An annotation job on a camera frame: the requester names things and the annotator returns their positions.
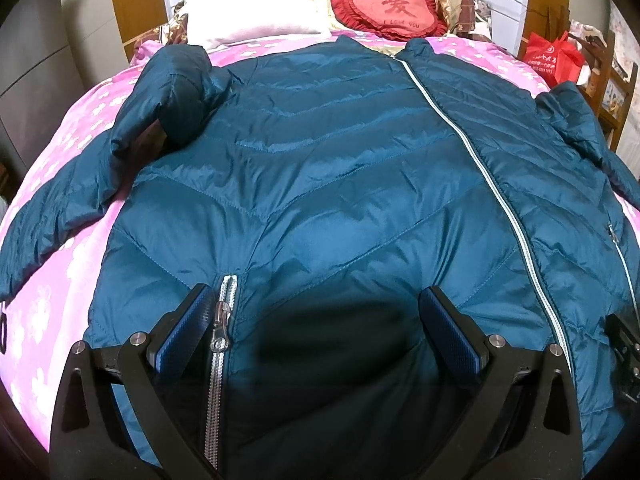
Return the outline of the teal quilted down jacket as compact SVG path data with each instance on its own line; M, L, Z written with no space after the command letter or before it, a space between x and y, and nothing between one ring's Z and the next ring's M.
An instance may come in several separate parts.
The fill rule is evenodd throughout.
M639 407L617 395L605 319L639 333L639 182L574 84L532 96L424 39L222 67L164 47L6 231L1 356L2 308L125 188L78 341L120 346L212 289L198 421L215 479L422 478L450 423L418 309L431 286L513 347L558 344L578 479L629 470ZM2 476L52 478L50 442L1 390Z

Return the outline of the pink floral bed sheet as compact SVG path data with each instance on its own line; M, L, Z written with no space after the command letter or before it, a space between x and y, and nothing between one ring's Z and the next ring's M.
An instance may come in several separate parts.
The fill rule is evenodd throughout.
M219 47L208 52L213 66L225 66L267 54L306 48L346 36L371 50L386 54L405 47L365 32L323 35L283 35ZM432 38L436 53L461 58L486 72L510 81L536 96L549 87L528 65L503 53L497 46L454 36ZM130 67L101 81L66 112L51 142L27 171L16 197L1 221L1 245L18 213L66 162L77 156L98 134L113 125L122 103L130 95L143 66L160 50L157 41L145 41ZM72 237L23 286L15 299L2 308L8 315L6 356L1 357L1 380L13 405L36 439L49 451L53 404L70 346L88 326L88 310L108 234L128 190L119 192L105 217Z

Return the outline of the wooden shelf chair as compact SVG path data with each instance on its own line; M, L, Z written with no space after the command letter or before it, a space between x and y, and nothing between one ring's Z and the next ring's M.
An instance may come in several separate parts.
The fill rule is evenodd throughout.
M605 34L591 25L570 22L570 43L585 59L578 88L603 131L608 148L616 152L623 136L638 82L639 64L626 67L616 54L616 33Z

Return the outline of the red plastic bag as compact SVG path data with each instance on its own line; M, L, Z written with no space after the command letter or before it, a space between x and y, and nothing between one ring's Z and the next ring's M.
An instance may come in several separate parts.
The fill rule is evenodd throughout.
M568 33L550 41L532 32L528 38L523 62L529 65L550 88L579 79L585 59L568 40Z

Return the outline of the grey wardrobe cabinet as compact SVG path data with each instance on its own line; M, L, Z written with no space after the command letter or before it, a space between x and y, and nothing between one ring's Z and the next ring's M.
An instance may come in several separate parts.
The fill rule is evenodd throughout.
M112 0L18 0L1 24L1 162L21 180L85 91L128 65Z

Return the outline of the red heart-shaped cushion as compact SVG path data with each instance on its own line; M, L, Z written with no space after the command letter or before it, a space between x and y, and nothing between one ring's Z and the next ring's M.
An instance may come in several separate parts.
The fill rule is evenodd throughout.
M440 37L448 30L436 0L330 0L330 3L340 24L388 40Z

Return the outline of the white pillow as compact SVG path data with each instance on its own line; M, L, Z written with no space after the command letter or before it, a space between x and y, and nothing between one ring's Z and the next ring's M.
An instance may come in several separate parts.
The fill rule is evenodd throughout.
M186 13L188 43L205 49L330 32L329 18L314 0L186 0Z

